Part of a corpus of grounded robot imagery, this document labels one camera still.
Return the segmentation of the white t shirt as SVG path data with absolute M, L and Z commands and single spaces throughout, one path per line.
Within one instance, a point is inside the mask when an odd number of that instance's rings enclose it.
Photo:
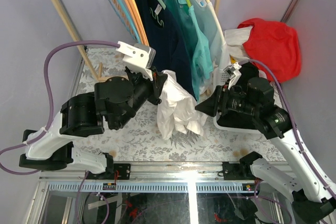
M 207 115 L 195 110 L 196 100 L 177 82 L 176 73 L 164 70 L 167 80 L 164 83 L 157 106 L 157 126 L 162 138 L 168 140 L 174 131 L 187 134 L 189 131 L 205 136 L 203 126 Z

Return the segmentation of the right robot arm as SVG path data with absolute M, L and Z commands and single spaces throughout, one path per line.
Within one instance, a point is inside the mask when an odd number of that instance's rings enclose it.
M 277 79 L 274 82 L 284 108 L 275 105 L 274 88 L 267 79 L 249 79 L 246 90 L 236 84 L 244 64 L 246 61 L 226 67 L 224 71 L 229 76 L 226 82 L 217 85 L 213 94 L 195 109 L 213 118 L 230 111 L 250 116 L 255 128 L 281 152 L 295 177 L 273 167 L 256 152 L 240 159 L 240 175 L 268 183 L 289 200 L 304 222 L 321 221 L 335 211 L 335 182 L 326 175 L 301 138 Z

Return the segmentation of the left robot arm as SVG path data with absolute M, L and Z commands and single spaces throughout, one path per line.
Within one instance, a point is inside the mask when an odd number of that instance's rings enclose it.
M 111 77 L 94 85 L 94 91 L 76 95 L 64 103 L 49 129 L 25 130 L 27 147 L 19 166 L 40 171 L 83 169 L 93 179 L 112 179 L 115 175 L 113 156 L 106 152 L 93 154 L 76 147 L 76 141 L 104 133 L 104 122 L 111 130 L 122 129 L 149 101 L 161 102 L 167 74 L 150 70 L 153 79 L 125 69 L 126 77 Z

